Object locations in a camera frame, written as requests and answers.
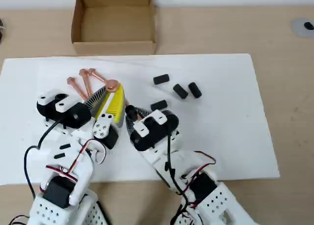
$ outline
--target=screw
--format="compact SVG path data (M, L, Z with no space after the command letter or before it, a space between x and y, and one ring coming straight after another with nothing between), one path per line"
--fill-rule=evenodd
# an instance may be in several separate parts
M107 80L101 74L99 74L96 71L96 69L90 68L88 70L88 72L89 72L89 75L92 75L92 76L96 77L97 79L99 79L100 81L102 81L103 83L107 84Z
M73 77L67 78L67 83L75 89L75 91L82 97L82 99L84 101L86 101L88 99L86 94L81 90L81 88L78 86L78 84L76 84L75 78L73 78Z
M90 86L90 81L89 81L89 72L87 69L80 69L79 71L79 75L83 78L84 80L84 84L85 84L85 87L86 87L86 90L87 90L87 94L88 96L92 96L93 94L93 91L92 91L92 88Z

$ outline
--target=hole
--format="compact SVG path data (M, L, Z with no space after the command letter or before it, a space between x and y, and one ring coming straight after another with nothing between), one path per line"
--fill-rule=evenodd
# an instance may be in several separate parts
M312 23L310 23L310 22L304 23L304 27L307 30L314 30L314 25Z
M57 95L54 97L54 99L55 99L56 101L60 101L60 100L62 100L62 99L65 99L67 96L68 96L67 94L57 94Z

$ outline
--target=black rubber block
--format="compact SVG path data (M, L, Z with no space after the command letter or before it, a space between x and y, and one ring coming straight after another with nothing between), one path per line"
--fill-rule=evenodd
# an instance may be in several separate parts
M164 108L167 108L168 104L166 102L166 100L161 100L159 102L155 102L153 104L151 104L151 110L155 111L155 110L162 110Z
M201 90L197 87L195 82L190 83L188 87L195 98L198 99L202 95Z
M162 83L168 82L169 80L170 78L168 74L156 76L154 77L154 84L162 84Z
M173 86L173 90L180 96L180 98L185 99L188 95L188 92L181 87L181 85L176 84Z

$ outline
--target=white board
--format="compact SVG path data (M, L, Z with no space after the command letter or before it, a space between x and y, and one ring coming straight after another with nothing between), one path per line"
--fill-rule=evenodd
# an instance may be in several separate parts
M183 148L203 150L217 159L219 179L279 177L267 120L250 55L155 55L93 58L33 58L6 60L0 76L0 184L24 183L23 155L42 133L42 119L36 111L37 96L52 88L73 92L66 83L78 78L82 68L96 68L104 77L119 80L126 97L135 106L167 100L168 109L180 119ZM158 86L153 77L169 74L170 82ZM91 78L93 90L103 84ZM180 99L172 90L179 83L196 82L203 95ZM49 137L44 145L53 144ZM44 161L29 157L32 182L39 182ZM155 180L155 171L130 144L124 126L106 161L96 166L93 181Z

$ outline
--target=white paper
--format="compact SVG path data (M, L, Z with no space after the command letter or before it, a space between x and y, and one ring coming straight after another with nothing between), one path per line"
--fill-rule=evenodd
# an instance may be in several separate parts
M67 85L82 68L95 68L104 77L122 83L127 99L150 109L159 100L180 119L183 149L203 150L217 159L213 167L219 179L279 177L267 120L255 71L248 54L111 56L92 58L33 58L6 60L0 76L0 184L24 183L23 156L37 144L44 129L36 111L38 95L54 88L74 93ZM153 77L169 74L170 81L153 84ZM103 84L91 77L93 91ZM191 93L182 100L173 91L179 83L188 91L196 82L203 95ZM50 138L44 142L53 144ZM39 182L45 161L34 151L28 167L32 182ZM119 144L102 165L95 167L93 181L155 180L155 171L131 145L125 126Z

